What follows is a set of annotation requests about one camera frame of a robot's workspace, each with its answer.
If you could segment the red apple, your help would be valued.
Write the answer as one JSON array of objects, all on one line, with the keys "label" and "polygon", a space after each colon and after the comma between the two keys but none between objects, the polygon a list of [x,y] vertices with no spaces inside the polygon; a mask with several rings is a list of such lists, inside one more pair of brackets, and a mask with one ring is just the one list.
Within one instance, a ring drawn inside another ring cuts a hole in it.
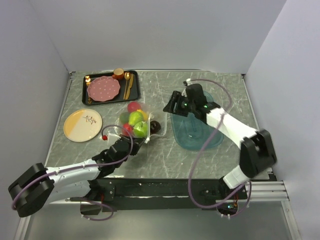
[{"label": "red apple", "polygon": [[125,123],[123,125],[122,134],[125,136],[129,136],[129,135],[133,136],[134,135],[133,127],[129,123]]},{"label": "red apple", "polygon": [[127,105],[127,111],[129,113],[132,113],[132,112],[135,112],[135,111],[141,110],[141,109],[142,109],[142,107],[141,107],[140,103],[136,102],[136,101],[132,101]]}]

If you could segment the clear polka dot zip bag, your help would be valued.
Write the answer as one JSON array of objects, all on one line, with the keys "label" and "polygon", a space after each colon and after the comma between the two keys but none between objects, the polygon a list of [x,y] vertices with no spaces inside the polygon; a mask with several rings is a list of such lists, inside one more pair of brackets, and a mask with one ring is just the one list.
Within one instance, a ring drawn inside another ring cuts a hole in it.
[{"label": "clear polka dot zip bag", "polygon": [[117,116],[115,132],[134,138],[142,138],[148,143],[154,138],[165,136],[168,128],[168,115],[159,109],[153,109],[145,103],[132,101]]}]

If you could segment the green apple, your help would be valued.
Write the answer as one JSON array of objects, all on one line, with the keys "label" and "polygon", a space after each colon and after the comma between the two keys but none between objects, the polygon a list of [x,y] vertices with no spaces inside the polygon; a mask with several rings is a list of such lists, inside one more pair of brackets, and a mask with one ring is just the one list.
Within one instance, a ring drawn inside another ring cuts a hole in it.
[{"label": "green apple", "polygon": [[146,138],[148,135],[148,124],[144,121],[138,122],[133,127],[133,133],[137,138]]}]

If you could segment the dark green avocado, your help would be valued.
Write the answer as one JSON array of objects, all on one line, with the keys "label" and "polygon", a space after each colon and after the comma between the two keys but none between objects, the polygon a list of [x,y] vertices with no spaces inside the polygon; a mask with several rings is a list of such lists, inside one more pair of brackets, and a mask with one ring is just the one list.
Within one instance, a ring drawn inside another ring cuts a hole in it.
[{"label": "dark green avocado", "polygon": [[122,112],[119,116],[119,122],[121,124],[127,124],[129,122],[130,113],[129,112]]}]

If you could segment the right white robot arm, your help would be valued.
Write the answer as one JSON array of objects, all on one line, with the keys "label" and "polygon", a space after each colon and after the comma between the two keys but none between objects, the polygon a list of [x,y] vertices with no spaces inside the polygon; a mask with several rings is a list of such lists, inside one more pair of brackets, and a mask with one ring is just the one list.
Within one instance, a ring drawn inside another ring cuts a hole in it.
[{"label": "right white robot arm", "polygon": [[277,162],[271,134],[265,129],[257,130],[242,123],[216,102],[207,101],[203,88],[198,83],[188,85],[184,93],[174,91],[163,111],[183,117],[193,114],[237,145],[240,150],[239,163],[220,179],[218,192],[224,199],[232,198],[238,186]]}]

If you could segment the green pear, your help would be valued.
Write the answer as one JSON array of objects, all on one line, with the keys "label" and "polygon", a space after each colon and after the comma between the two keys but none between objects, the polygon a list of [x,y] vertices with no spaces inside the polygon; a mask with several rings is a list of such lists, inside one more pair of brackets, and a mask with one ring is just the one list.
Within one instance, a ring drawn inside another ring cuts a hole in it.
[{"label": "green pear", "polygon": [[130,126],[134,126],[135,124],[142,122],[144,120],[144,116],[139,111],[133,111],[130,113],[128,118],[128,124]]}]

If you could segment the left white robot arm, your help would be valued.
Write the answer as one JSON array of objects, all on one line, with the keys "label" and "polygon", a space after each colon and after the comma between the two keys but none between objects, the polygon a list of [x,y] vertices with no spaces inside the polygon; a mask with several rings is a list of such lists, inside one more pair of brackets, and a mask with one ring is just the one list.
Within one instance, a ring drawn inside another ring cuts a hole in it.
[{"label": "left white robot arm", "polygon": [[33,164],[8,187],[11,208],[24,218],[63,199],[93,201],[100,189],[92,182],[111,175],[129,156],[135,156],[144,142],[144,138],[121,135],[109,148],[80,163],[60,167]]}]

